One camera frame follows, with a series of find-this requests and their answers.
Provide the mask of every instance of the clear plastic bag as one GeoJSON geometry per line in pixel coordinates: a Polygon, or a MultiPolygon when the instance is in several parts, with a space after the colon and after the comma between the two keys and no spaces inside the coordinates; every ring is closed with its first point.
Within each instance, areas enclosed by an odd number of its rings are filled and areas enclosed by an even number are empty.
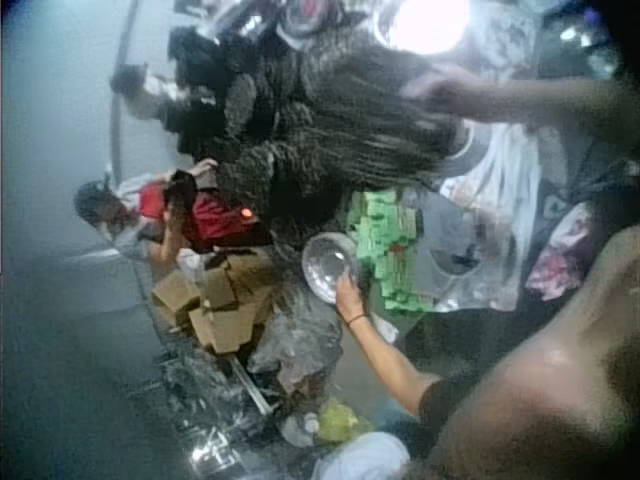
{"type": "Polygon", "coordinates": [[[436,310],[515,309],[540,176],[537,137],[522,125],[498,124],[484,159],[467,175],[443,184],[440,193],[472,212],[482,228],[478,245],[482,260],[470,272],[450,276],[436,310]]]}
{"type": "Polygon", "coordinates": [[[336,311],[297,280],[285,285],[273,310],[248,370],[280,368],[280,383],[291,392],[305,378],[333,368],[342,355],[342,327],[336,311]]]}

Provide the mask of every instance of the cardboard box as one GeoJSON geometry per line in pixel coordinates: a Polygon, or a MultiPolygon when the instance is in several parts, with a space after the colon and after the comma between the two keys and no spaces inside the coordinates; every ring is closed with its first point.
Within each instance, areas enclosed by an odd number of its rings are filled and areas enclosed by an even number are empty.
{"type": "Polygon", "coordinates": [[[228,262],[230,275],[233,275],[237,282],[247,286],[251,293],[255,294],[262,287],[278,283],[276,268],[264,253],[231,255],[228,262]]]}
{"type": "Polygon", "coordinates": [[[209,302],[211,310],[229,308],[237,304],[224,268],[213,268],[205,272],[205,283],[202,286],[201,295],[203,300],[209,302]]]}
{"type": "Polygon", "coordinates": [[[182,272],[174,270],[152,291],[158,313],[173,326],[189,322],[189,310],[200,304],[200,291],[182,272]]]}
{"type": "Polygon", "coordinates": [[[276,269],[264,253],[230,255],[227,262],[206,272],[202,307],[189,317],[204,347],[215,353],[236,352],[251,341],[255,324],[271,314],[277,291],[276,269]]]}
{"type": "Polygon", "coordinates": [[[203,347],[212,347],[219,354],[240,349],[237,310],[211,312],[199,308],[191,311],[189,317],[203,347]]]}

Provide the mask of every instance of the clear bowl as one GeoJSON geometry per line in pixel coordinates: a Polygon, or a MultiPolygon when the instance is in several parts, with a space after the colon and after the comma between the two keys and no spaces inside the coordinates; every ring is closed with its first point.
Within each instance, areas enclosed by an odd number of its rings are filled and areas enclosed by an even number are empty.
{"type": "Polygon", "coordinates": [[[313,293],[326,303],[336,303],[336,283],[347,268],[357,274],[356,244],[342,233],[322,233],[304,247],[304,277],[313,293]]]}

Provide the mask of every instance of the gray wall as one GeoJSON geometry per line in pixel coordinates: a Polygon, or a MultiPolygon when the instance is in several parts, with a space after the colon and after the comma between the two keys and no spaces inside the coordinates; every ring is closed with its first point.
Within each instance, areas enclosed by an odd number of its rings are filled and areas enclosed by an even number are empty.
{"type": "MultiPolygon", "coordinates": [[[[141,0],[128,61],[170,73],[171,0],[141,0]]],[[[75,217],[110,158],[113,71],[129,0],[20,2],[2,28],[2,443],[9,478],[184,478],[170,431],[137,394],[162,352],[130,262],[75,217]]],[[[128,177],[178,159],[123,115],[128,177]]],[[[143,281],[148,270],[138,267],[143,281]]]]}

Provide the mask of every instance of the bracelet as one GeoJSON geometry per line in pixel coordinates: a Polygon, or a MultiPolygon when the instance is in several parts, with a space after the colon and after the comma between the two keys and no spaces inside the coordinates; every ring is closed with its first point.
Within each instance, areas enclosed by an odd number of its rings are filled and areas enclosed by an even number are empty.
{"type": "Polygon", "coordinates": [[[355,322],[356,320],[358,320],[358,319],[360,319],[360,318],[362,318],[362,317],[366,317],[366,316],[367,316],[367,314],[366,314],[366,313],[362,313],[362,314],[360,314],[360,315],[357,315],[357,316],[353,317],[351,320],[349,320],[349,321],[347,322],[347,327],[351,327],[351,324],[352,324],[353,322],[355,322]]]}

